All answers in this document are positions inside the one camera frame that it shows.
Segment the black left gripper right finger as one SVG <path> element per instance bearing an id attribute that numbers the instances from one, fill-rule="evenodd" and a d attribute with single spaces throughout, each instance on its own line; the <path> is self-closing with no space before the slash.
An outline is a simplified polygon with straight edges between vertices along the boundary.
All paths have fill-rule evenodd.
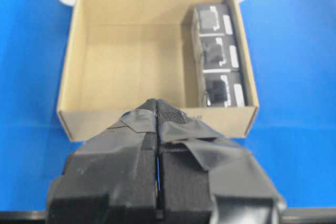
<path id="1" fill-rule="evenodd" d="M 280 223 L 286 203 L 253 154 L 157 102 L 165 223 Z"/>

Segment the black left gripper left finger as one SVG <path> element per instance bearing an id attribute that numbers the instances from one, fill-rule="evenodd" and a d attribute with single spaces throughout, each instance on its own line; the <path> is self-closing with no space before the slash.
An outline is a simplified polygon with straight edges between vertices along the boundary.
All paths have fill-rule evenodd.
<path id="1" fill-rule="evenodd" d="M 125 113 L 67 157 L 50 184 L 48 223 L 156 222 L 156 104 Z"/>

